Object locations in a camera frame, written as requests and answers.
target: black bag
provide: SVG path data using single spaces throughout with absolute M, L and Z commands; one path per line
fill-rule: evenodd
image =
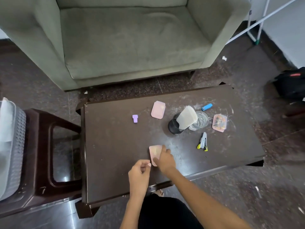
M 285 70 L 275 77 L 274 85 L 283 98 L 303 100 L 305 97 L 305 67 Z

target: person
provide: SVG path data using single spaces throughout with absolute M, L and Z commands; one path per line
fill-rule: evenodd
M 160 197 L 161 192 L 145 197 L 150 160 L 139 160 L 128 173 L 130 198 L 120 229 L 205 228 L 249 229 L 246 221 L 186 179 L 177 169 L 170 149 L 162 146 L 160 158 L 154 158 L 160 171 L 172 181 L 193 213 L 176 198 Z

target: hand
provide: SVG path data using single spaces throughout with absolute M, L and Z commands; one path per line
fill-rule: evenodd
M 151 163 L 150 160 L 138 160 L 137 163 L 128 172 L 131 197 L 145 197 Z
M 176 162 L 173 155 L 170 153 L 170 149 L 166 149 L 165 145 L 162 145 L 160 159 L 154 158 L 153 161 L 159 167 L 161 172 L 168 177 L 168 172 L 171 169 L 176 169 Z

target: bare foot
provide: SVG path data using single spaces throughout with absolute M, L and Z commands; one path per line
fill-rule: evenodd
M 153 194 L 156 194 L 156 195 L 158 195 L 159 197 L 164 197 L 164 193 L 163 193 L 162 190 L 154 191 Z

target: black pants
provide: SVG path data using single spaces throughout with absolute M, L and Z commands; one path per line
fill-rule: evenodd
M 144 198 L 138 228 L 203 229 L 195 215 L 179 199 L 159 197 L 156 194 Z

